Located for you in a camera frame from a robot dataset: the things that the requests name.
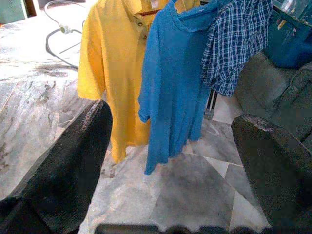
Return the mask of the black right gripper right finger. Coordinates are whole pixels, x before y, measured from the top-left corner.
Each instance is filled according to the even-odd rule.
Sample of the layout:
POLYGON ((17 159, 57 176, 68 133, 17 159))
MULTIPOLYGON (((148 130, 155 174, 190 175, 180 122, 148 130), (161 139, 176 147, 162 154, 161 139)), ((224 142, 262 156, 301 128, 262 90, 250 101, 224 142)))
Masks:
POLYGON ((231 124, 251 189, 273 233, 312 232, 312 154, 288 130, 254 115, 231 124))

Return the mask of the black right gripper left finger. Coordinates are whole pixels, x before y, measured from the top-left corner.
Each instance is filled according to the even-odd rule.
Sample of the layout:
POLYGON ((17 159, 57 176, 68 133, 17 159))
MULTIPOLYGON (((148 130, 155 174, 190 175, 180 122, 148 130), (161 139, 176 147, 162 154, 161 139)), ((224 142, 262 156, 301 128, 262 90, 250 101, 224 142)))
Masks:
POLYGON ((76 234, 110 142, 109 105, 90 103, 0 203, 3 234, 76 234))

